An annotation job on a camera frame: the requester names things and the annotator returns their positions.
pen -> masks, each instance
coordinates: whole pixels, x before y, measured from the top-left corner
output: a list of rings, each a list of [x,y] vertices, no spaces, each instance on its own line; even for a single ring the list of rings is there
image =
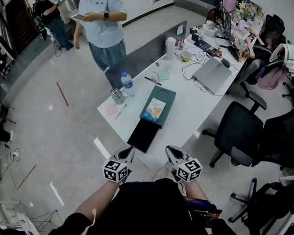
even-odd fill
[[[153,83],[155,83],[155,84],[157,84],[157,85],[162,86],[162,84],[157,83],[157,81],[155,81],[155,80],[153,80],[153,79],[151,79],[151,78],[149,78],[149,77],[145,77],[145,79],[148,79],[148,80],[150,80],[151,82],[153,82]]]
[[[122,108],[122,110],[120,110],[120,112],[116,115],[116,118],[114,120],[116,120],[122,113],[122,111],[127,107],[127,104],[125,104]]]

water bottle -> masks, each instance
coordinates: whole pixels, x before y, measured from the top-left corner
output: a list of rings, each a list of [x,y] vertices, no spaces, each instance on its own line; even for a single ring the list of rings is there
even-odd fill
[[[133,97],[135,96],[135,88],[133,86],[132,77],[127,74],[126,72],[122,73],[121,82],[123,83],[125,92],[128,96]]]

white tile floor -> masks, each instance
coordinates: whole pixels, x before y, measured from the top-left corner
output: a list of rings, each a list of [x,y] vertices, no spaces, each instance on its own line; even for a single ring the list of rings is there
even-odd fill
[[[188,27],[202,24],[205,18],[179,7],[169,7],[149,15],[124,29],[127,52],[141,47],[157,35],[180,23],[188,21]],[[57,88],[59,84],[68,100],[67,107]],[[268,104],[268,109],[256,113],[262,120],[288,112],[291,103],[281,97],[286,89],[280,85],[274,91],[252,88]],[[104,157],[94,144],[98,138],[111,154],[123,147],[124,142],[112,130],[97,111],[97,107],[109,96],[110,85],[104,74],[93,62],[87,42],[81,43],[81,50],[63,52],[59,58],[52,57],[24,85],[12,105],[10,118],[16,125],[6,125],[14,130],[11,148],[21,150],[21,160],[10,167],[0,182],[0,198],[19,200],[23,211],[34,217],[46,212],[59,210],[62,220],[74,212],[75,208],[103,183],[101,166]],[[205,121],[199,131],[217,128],[227,106],[239,101],[247,107],[252,102],[240,88],[233,88],[231,95],[225,96]],[[204,165],[198,180],[208,197],[223,210],[222,217],[228,219],[241,205],[229,199],[233,191],[246,194],[251,179],[259,179],[259,187],[277,181],[281,172],[278,165],[261,163],[255,168],[234,167],[227,156],[222,157],[211,169],[208,164],[217,149],[210,137],[195,136],[184,145]],[[2,149],[2,170],[10,163]],[[36,168],[16,191],[24,177]],[[150,171],[138,157],[135,158],[129,181],[150,180]],[[50,187],[55,186],[64,205]],[[248,234],[240,222],[232,225],[237,234]]]

silver laptop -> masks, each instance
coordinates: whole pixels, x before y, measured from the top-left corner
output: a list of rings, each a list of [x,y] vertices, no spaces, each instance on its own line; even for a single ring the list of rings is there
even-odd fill
[[[232,72],[215,58],[209,58],[193,75],[203,86],[216,94]]]

